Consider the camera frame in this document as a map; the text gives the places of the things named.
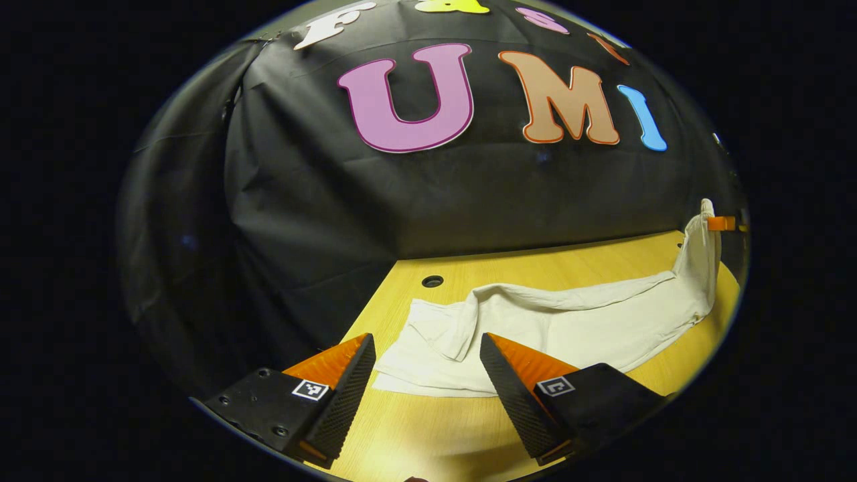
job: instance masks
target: orange clip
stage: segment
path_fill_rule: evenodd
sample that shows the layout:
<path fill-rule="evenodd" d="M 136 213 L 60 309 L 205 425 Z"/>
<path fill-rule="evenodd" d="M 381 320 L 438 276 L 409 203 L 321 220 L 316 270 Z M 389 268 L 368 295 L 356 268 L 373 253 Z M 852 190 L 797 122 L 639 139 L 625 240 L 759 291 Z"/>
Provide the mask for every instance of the orange clip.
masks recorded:
<path fill-rule="evenodd" d="M 708 219 L 709 231 L 734 231 L 735 217 L 734 216 L 717 216 Z"/>

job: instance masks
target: black fabric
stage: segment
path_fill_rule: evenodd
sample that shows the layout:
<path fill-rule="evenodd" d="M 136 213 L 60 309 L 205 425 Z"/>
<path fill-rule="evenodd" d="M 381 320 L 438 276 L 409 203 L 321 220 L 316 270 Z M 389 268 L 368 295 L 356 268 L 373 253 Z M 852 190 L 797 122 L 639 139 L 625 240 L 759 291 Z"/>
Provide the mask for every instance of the black fabric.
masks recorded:
<path fill-rule="evenodd" d="M 194 396 L 338 343 L 397 259 L 683 229 L 702 197 L 718 214 L 744 206 L 703 113 L 637 52 L 619 49 L 625 66 L 581 26 L 558 18 L 571 34 L 552 32 L 514 2 L 485 0 L 489 15 L 377 3 L 300 51 L 305 27 L 232 46 L 167 102 L 135 152 L 119 213 L 124 291 L 147 342 Z M 366 145 L 338 78 L 391 58 L 398 115 L 423 119 L 437 98 L 411 54 L 450 42 L 472 48 L 470 127 L 429 151 Z M 564 81 L 575 65 L 595 71 L 621 142 L 568 133 L 528 142 L 504 50 L 540 57 Z M 666 152 L 640 141 L 620 84 L 645 95 Z M 724 248 L 733 271 L 746 259 L 729 253 L 743 252 Z"/>

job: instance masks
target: orange letter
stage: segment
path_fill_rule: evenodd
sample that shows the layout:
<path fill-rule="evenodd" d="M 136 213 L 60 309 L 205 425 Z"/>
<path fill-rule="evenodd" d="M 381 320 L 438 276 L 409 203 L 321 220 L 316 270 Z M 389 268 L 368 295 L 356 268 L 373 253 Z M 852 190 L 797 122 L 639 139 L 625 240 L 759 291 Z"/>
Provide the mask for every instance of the orange letter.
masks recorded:
<path fill-rule="evenodd" d="M 582 67 L 572 67 L 569 87 L 541 58 L 518 51 L 500 52 L 500 60 L 518 72 L 524 95 L 530 108 L 530 123 L 524 127 L 524 137 L 530 142 L 558 142 L 564 132 L 550 108 L 562 117 L 574 139 L 583 134 L 584 120 L 589 114 L 586 136 L 597 144 L 618 144 L 619 133 L 601 90 L 601 77 Z"/>

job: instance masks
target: white cloth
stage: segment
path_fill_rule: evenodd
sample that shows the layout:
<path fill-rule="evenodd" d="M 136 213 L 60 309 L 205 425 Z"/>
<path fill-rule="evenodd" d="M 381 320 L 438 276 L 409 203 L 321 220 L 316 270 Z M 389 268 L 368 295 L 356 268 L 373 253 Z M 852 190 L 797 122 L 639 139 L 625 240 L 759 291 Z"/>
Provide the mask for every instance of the white cloth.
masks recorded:
<path fill-rule="evenodd" d="M 493 284 L 449 305 L 414 299 L 399 338 L 375 364 L 373 388 L 496 396 L 479 359 L 485 332 L 578 368 L 607 363 L 633 370 L 711 311 L 721 253 L 720 232 L 708 231 L 711 216 L 711 201 L 703 199 L 673 269 L 646 278 L 560 292 Z"/>

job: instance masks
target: white towel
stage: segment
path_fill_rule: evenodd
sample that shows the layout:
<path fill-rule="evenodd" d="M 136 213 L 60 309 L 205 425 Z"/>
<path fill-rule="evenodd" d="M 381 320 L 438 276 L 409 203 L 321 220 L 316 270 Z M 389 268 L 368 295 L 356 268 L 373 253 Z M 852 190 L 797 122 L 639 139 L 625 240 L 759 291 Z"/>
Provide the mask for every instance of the white towel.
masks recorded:
<path fill-rule="evenodd" d="M 491 332 L 578 368 L 607 363 L 627 372 L 701 321 L 714 304 L 720 232 L 703 199 L 685 229 L 672 271 L 636 280 L 551 292 L 493 284 L 464 302 L 421 299 L 399 339 L 375 364 L 374 389 L 426 396 L 496 396 L 482 367 L 482 333 Z"/>

